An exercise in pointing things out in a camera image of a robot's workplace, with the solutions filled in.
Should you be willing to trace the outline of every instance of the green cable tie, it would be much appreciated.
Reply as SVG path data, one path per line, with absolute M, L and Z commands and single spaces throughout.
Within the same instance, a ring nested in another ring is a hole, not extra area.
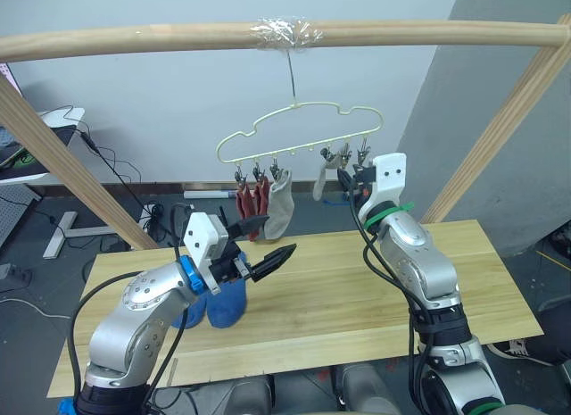
M 500 402 L 489 402 L 481 404 L 480 406 L 474 408 L 472 411 L 468 413 L 468 415 L 482 415 L 483 413 L 492 411 L 494 409 L 498 409 L 503 407 L 503 403 Z
M 365 222 L 365 229 L 369 229 L 372 225 L 374 225 L 378 221 L 381 221 L 389 214 L 393 214 L 394 212 L 409 212 L 413 208 L 414 208 L 414 203 L 406 203 L 399 207 L 391 207 L 387 208 L 386 210 L 382 210 L 379 214 L 375 214 L 373 217 L 371 217 L 369 220 Z

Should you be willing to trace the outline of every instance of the metal clip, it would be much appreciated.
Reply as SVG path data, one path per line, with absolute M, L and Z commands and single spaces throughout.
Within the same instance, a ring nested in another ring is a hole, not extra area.
M 264 180 L 264 177 L 266 177 L 266 171 L 260 171 L 260 164 L 258 161 L 256 161 L 256 164 L 253 167 L 252 174 L 258 183 L 261 183 Z
M 236 180 L 236 182 L 240 187 L 244 187 L 246 185 L 246 178 L 248 177 L 248 175 L 246 174 L 245 176 L 243 176 L 242 169 L 240 168 L 240 166 L 236 165 L 236 167 L 238 168 L 238 170 L 234 173 L 234 179 Z
M 321 154 L 321 156 L 323 156 L 323 159 L 325 159 L 327 162 L 331 162 L 335 158 L 335 154 L 331 152 L 331 149 L 329 147 L 322 148 L 319 151 L 319 154 Z
M 269 167 L 269 172 L 271 172 L 274 181 L 278 181 L 282 177 L 282 170 L 277 166 L 277 158 L 274 158 L 274 163 Z
M 339 151 L 339 155 L 341 156 L 341 168 L 345 169 L 352 155 L 352 151 L 349 150 L 349 143 L 345 143 L 343 148 Z
M 367 146 L 367 138 L 363 138 L 363 144 L 360 147 L 360 150 L 357 150 L 357 163 L 359 164 L 360 167 L 363 166 L 363 163 L 365 162 L 365 159 L 367 158 L 367 155 L 370 153 L 371 148 L 370 146 Z

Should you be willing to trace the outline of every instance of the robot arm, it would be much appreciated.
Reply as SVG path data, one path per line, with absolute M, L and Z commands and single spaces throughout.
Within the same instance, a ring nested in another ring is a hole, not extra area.
M 85 383 L 76 401 L 78 413 L 141 413 L 147 381 L 173 320 L 200 294 L 219 293 L 220 283 L 237 278 L 258 281 L 293 253 L 295 245 L 282 247 L 253 267 L 239 259 L 234 239 L 267 218 L 253 216 L 225 228 L 215 215 L 191 215 L 184 238 L 190 256 L 138 274 L 95 330 Z
M 406 156 L 378 156 L 359 169 L 359 220 L 377 235 L 381 256 L 393 274 L 426 307 L 415 303 L 413 324 L 429 365 L 422 380 L 426 404 L 433 414 L 465 414 L 484 404 L 501 406 L 503 396 L 462 308 L 456 270 L 434 246 L 432 237 L 399 206 Z

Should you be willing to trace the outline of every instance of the wooden frame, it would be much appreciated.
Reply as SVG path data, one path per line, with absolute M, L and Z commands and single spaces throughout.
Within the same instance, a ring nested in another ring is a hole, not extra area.
M 541 46 L 498 113 L 476 141 L 424 222 L 442 221 L 526 115 L 571 56 L 571 14 L 557 24 L 496 21 L 309 21 L 322 33 L 308 47 L 389 45 Z M 252 49 L 263 47 L 258 23 L 145 25 L 0 37 L 0 62 L 95 54 Z M 105 223 L 135 248 L 155 248 L 99 182 L 0 78 L 0 122 Z

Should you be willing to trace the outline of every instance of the wooden table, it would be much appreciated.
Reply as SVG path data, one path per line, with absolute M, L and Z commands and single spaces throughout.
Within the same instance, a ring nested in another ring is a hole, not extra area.
M 438 248 L 454 262 L 470 328 L 482 344 L 540 335 L 500 257 L 475 220 L 426 226 Z M 248 282 L 248 306 L 232 328 L 213 328 L 204 318 L 188 329 L 160 386 L 179 386 L 317 366 L 404 355 L 407 306 L 396 289 L 370 272 L 356 231 L 287 237 L 277 243 L 240 243 L 254 263 L 281 245 L 297 243 L 289 261 L 259 283 Z M 100 254 L 86 291 L 107 278 L 174 260 L 172 249 Z M 127 281 L 95 296 L 79 315 L 79 365 L 97 324 L 120 299 Z M 176 333 L 168 333 L 159 361 Z M 48 397 L 72 393 L 63 348 Z

